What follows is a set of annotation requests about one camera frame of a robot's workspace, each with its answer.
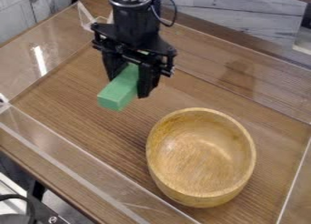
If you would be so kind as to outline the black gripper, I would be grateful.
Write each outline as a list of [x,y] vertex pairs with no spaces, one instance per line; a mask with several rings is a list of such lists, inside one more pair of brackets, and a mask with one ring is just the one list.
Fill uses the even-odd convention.
[[160,19],[162,0],[108,0],[112,6],[112,24],[95,23],[94,47],[102,51],[102,60],[110,80],[128,63],[139,65],[138,97],[146,98],[158,87],[160,75],[170,76],[176,49],[162,39],[160,26],[172,27]]

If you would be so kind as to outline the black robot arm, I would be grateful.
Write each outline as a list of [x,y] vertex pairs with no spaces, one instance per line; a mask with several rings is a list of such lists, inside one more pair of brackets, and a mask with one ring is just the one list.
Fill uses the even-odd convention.
[[162,76],[171,76],[175,47],[162,38],[160,26],[172,27],[160,19],[162,0],[108,0],[114,22],[94,23],[94,48],[102,52],[110,80],[114,80],[132,63],[139,66],[138,97],[150,96]]

